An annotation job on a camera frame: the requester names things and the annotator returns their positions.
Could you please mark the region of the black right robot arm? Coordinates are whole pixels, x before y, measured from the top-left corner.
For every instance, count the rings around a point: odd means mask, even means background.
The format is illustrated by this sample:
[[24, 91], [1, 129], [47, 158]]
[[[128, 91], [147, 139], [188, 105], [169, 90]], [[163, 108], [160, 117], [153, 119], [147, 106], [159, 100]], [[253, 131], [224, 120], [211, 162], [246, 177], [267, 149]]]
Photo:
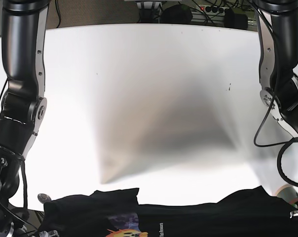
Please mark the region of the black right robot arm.
[[38, 136], [47, 99], [43, 60], [47, 0], [5, 0], [1, 51], [7, 79], [0, 98], [0, 237], [25, 236], [28, 196], [9, 209], [19, 185], [27, 185], [25, 159]]

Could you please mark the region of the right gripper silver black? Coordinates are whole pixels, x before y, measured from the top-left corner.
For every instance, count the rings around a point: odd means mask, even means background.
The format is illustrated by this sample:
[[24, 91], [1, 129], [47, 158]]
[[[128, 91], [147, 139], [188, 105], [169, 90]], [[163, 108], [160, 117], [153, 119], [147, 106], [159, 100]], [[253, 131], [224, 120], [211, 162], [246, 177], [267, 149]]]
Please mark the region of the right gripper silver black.
[[59, 233], [57, 230], [42, 231], [40, 232], [40, 237], [59, 237]]

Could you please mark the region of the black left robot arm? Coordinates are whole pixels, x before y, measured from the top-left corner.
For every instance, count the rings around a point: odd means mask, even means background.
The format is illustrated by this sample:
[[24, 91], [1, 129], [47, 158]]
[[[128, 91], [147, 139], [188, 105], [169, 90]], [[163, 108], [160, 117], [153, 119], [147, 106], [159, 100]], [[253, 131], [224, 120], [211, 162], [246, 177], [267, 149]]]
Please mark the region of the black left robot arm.
[[[276, 165], [280, 177], [287, 183], [278, 196], [292, 205], [298, 200], [295, 188], [298, 182], [291, 180], [283, 171], [285, 151], [298, 143], [298, 0], [251, 0], [255, 11], [261, 47], [259, 62], [260, 97], [268, 107], [263, 118], [272, 115], [275, 121], [291, 135], [291, 139], [278, 142], [280, 150]], [[298, 208], [290, 218], [298, 217]]]

